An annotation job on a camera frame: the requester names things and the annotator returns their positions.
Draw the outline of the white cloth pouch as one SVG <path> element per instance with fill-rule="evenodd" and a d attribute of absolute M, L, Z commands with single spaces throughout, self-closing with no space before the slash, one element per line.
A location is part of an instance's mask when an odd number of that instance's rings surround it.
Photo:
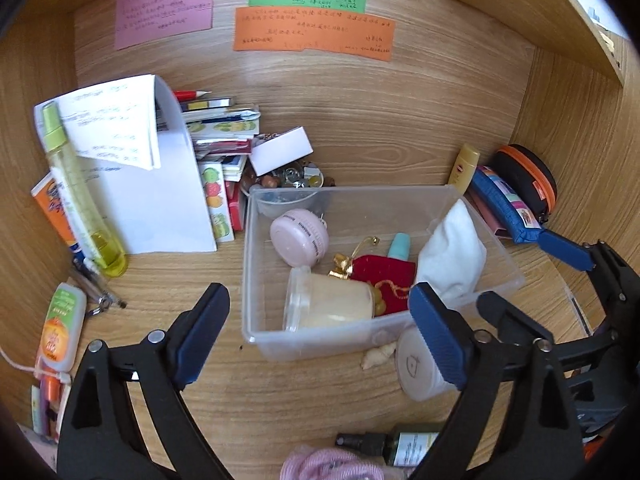
<path fill-rule="evenodd" d="M 414 282 L 427 282 L 442 301 L 454 300 L 474 292 L 486 258 L 468 208 L 457 200 L 420 250 Z"/>

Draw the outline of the frosted round container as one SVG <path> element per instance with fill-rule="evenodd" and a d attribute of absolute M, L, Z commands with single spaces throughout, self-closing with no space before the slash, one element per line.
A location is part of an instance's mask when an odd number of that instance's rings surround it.
<path fill-rule="evenodd" d="M 400 335 L 395 351 L 395 364 L 400 388 L 413 401 L 423 402 L 456 390 L 454 385 L 442 377 L 416 326 Z"/>

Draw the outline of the dark green spray bottle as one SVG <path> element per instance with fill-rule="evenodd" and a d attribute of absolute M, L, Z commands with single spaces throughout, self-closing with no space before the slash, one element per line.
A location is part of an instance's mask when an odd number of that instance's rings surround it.
<path fill-rule="evenodd" d="M 439 436 L 442 425 L 398 425 L 390 432 L 338 434 L 335 445 L 368 457 L 379 457 L 387 466 L 418 466 Z"/>

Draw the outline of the red velvet pouch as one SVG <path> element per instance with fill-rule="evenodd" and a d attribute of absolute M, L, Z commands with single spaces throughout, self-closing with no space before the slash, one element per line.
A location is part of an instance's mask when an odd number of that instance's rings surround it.
<path fill-rule="evenodd" d="M 408 310 L 410 288 L 416 278 L 416 263 L 400 261 L 379 254 L 365 254 L 364 248 L 378 247 L 381 239 L 367 236 L 349 255 L 337 252 L 333 257 L 332 278 L 368 284 L 375 300 L 375 316 Z"/>

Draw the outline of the teal white tube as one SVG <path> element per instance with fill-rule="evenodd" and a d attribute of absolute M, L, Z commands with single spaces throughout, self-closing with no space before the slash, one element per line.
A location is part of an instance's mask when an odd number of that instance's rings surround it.
<path fill-rule="evenodd" d="M 396 233 L 392 244 L 390 244 L 387 257 L 400 261 L 407 261 L 410 256 L 410 246 L 411 240 L 409 234 L 403 232 Z"/>

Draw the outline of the small beige shell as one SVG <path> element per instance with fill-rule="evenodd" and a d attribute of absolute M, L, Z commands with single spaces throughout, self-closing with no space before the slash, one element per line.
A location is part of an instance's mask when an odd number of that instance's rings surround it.
<path fill-rule="evenodd" d="M 376 347 L 367 350 L 362 356 L 360 363 L 362 370 L 370 370 L 385 364 L 395 354 L 397 342 L 391 342 L 390 344 L 384 344 L 384 346 Z"/>

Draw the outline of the beige powder jar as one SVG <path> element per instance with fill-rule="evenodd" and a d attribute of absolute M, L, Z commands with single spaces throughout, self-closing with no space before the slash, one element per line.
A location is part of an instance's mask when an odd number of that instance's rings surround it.
<path fill-rule="evenodd" d="M 292 268 L 286 288 L 283 329 L 330 328 L 367 321 L 375 315 L 370 285 L 317 274 L 309 266 Z"/>

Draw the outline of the pink round case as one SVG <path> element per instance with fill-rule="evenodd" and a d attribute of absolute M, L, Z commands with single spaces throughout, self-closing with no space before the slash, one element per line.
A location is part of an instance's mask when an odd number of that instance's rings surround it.
<path fill-rule="evenodd" d="M 329 249 L 326 222 L 307 209 L 281 214 L 271 222 L 269 234 L 274 250 L 292 268 L 312 268 Z"/>

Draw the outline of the pens and markers group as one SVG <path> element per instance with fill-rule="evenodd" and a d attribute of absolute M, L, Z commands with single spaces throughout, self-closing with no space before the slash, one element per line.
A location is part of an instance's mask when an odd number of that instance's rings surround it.
<path fill-rule="evenodd" d="M 47 368 L 34 371 L 30 394 L 32 429 L 41 437 L 58 442 L 72 378 L 68 373 Z"/>

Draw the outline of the white orange lotion tube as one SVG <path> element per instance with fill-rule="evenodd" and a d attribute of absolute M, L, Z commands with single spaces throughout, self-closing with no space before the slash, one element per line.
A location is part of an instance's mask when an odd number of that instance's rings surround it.
<path fill-rule="evenodd" d="M 68 373 L 74 365 L 87 307 L 86 294 L 61 283 L 51 298 L 40 337 L 41 362 L 51 370 Z"/>

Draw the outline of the blue patchwork pencil pouch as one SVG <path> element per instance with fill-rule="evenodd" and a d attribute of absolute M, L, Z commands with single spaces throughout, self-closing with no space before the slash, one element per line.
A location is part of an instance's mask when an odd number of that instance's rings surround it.
<path fill-rule="evenodd" d="M 485 204 L 515 244 L 538 242 L 542 226 L 533 211 L 494 170 L 478 166 L 470 190 Z"/>

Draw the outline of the pink wallet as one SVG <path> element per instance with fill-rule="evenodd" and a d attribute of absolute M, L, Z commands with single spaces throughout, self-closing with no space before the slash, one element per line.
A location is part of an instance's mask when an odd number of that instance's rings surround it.
<path fill-rule="evenodd" d="M 510 233 L 494 215 L 484 200 L 477 194 L 477 192 L 472 190 L 472 188 L 469 188 L 466 191 L 465 196 L 483 218 L 495 237 L 502 238 L 503 240 L 510 240 Z"/>

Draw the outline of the black orange zip case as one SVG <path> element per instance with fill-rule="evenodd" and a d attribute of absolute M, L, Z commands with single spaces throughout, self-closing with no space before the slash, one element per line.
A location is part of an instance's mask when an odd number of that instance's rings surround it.
<path fill-rule="evenodd" d="M 489 167 L 521 197 L 540 224 L 558 202 L 558 187 L 547 165 L 521 144 L 506 144 L 491 156 Z"/>

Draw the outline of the yellow small lotion bottle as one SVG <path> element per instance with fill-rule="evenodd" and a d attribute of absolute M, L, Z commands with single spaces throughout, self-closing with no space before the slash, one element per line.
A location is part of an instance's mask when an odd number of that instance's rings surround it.
<path fill-rule="evenodd" d="M 448 184 L 452 185 L 460 195 L 468 189 L 479 161 L 480 152 L 469 143 L 463 144 L 448 179 Z"/>

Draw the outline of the yellow green spray bottle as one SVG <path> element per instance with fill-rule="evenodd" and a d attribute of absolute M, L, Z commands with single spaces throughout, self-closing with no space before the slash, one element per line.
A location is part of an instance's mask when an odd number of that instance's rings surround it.
<path fill-rule="evenodd" d="M 70 143 L 54 101 L 43 105 L 41 118 L 44 151 L 70 229 L 85 257 L 108 278 L 118 278 L 128 268 L 124 248 L 90 194 L 79 157 Z"/>

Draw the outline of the clear plastic storage bin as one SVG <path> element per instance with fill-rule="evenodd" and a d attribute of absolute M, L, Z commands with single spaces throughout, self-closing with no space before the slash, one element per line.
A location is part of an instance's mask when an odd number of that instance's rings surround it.
<path fill-rule="evenodd" d="M 464 198 L 451 186 L 253 188 L 245 219 L 242 332 L 270 361 L 320 358 L 379 347 L 412 324 L 408 292 L 421 249 Z M 382 315 L 338 327 L 287 330 L 291 268 L 274 249 L 270 226 L 295 209 L 326 222 L 329 244 L 312 267 L 376 287 Z"/>

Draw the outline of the orange sunscreen tube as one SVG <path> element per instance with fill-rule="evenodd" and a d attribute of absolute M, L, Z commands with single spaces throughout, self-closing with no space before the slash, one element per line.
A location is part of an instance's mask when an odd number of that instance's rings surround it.
<path fill-rule="evenodd" d="M 76 237 L 66 219 L 66 214 L 54 177 L 48 172 L 31 190 L 32 198 L 38 204 L 52 228 L 62 238 L 65 245 L 75 255 L 82 255 Z"/>

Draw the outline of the bowl of trinkets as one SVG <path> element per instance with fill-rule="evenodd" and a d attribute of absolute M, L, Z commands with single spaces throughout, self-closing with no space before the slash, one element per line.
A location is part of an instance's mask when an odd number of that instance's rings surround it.
<path fill-rule="evenodd" d="M 256 188 L 255 206 L 260 214 L 270 219 L 291 209 L 311 209 L 317 190 L 323 185 L 323 172 L 306 159 L 289 162 L 262 176 L 258 176 L 253 166 L 248 164 L 240 181 L 241 191 L 246 197 L 250 197 Z"/>

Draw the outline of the fruit sticker sheet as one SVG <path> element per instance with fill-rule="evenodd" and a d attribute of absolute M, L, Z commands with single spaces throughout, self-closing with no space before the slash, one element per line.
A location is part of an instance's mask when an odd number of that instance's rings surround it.
<path fill-rule="evenodd" d="M 198 164 L 210 222 L 217 243 L 234 241 L 224 173 L 219 162 Z"/>

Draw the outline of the white small box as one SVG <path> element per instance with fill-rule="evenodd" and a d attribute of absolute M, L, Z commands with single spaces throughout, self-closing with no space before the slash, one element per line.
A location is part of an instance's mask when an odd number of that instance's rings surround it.
<path fill-rule="evenodd" d="M 248 155 L 258 177 L 297 159 L 310 155 L 314 149 L 303 127 L 284 133 L 261 133 L 255 136 Z"/>

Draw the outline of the white folded paper sheets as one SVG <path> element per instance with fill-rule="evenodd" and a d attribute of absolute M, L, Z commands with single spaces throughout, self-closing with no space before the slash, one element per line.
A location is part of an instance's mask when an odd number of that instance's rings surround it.
<path fill-rule="evenodd" d="M 52 100 L 96 209 L 128 255 L 216 252 L 180 105 L 162 78 L 122 78 Z"/>

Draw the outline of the stack of books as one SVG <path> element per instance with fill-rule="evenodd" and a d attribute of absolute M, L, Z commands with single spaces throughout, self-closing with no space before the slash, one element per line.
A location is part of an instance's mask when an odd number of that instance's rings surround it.
<path fill-rule="evenodd" d="M 258 105 L 235 104 L 231 98 L 179 103 L 199 164 L 221 164 L 224 180 L 239 182 L 260 133 Z"/>

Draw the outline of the red white marker pen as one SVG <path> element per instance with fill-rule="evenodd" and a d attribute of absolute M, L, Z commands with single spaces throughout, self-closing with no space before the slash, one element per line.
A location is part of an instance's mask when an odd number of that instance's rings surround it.
<path fill-rule="evenodd" d="M 195 101 L 209 95 L 207 90 L 174 90 L 172 93 L 179 102 Z"/>

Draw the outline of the orange sticky note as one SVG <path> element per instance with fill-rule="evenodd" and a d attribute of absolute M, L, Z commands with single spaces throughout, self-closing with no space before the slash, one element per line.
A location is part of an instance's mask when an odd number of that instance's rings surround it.
<path fill-rule="evenodd" d="M 388 62 L 396 23 L 382 16 L 311 6 L 235 10 L 235 51 L 318 50 Z"/>

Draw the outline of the pink sticky note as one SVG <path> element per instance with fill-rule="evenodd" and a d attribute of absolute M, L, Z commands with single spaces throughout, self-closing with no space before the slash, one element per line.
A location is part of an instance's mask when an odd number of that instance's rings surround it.
<path fill-rule="evenodd" d="M 114 49 L 213 26 L 214 0 L 117 0 Z"/>

